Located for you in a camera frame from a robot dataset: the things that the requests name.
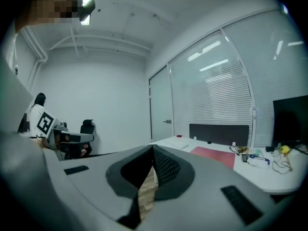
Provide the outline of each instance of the woman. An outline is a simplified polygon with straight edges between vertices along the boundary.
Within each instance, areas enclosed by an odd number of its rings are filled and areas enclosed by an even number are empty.
[[[41,132],[37,129],[37,124],[39,122],[39,119],[41,117],[41,115],[44,113],[45,108],[44,108],[44,104],[46,102],[46,96],[44,93],[39,93],[36,97],[36,99],[34,100],[34,104],[32,105],[32,107],[30,108],[30,115],[29,115],[29,121],[30,121],[30,136],[32,139],[36,139],[37,137],[41,137]],[[56,136],[55,137],[55,143],[56,146],[58,147],[60,145],[60,136]],[[45,139],[40,140],[40,146],[43,145],[42,148],[49,148],[48,147],[48,142]],[[83,145],[83,149],[81,150],[81,155],[80,156],[84,156],[87,153],[87,144]]]
[[[37,129],[37,124],[41,115],[44,113],[44,103],[46,102],[46,96],[44,93],[39,93],[34,100],[34,104],[30,108],[29,122],[30,122],[30,136],[31,138],[37,138],[41,136],[41,132]]]

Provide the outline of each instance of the monitor screen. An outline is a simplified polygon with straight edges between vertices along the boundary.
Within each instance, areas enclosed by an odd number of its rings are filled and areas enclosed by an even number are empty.
[[[305,143],[308,140],[308,95],[273,101],[273,143]]]

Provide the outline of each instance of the door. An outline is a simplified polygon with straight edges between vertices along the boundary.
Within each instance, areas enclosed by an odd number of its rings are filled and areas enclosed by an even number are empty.
[[[150,81],[150,109],[152,141],[173,136],[171,85],[167,66]]]

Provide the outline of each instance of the ceiling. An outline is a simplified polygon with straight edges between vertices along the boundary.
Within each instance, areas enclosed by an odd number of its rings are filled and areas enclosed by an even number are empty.
[[[73,47],[122,51],[146,58],[160,35],[199,0],[95,0],[89,26],[77,19],[32,29],[45,50]]]

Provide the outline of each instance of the wooden floor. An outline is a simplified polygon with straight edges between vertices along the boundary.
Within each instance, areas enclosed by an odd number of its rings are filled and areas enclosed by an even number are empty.
[[[158,184],[154,183],[154,169],[151,168],[147,178],[138,191],[140,218],[143,221],[146,215],[154,207],[154,194]]]

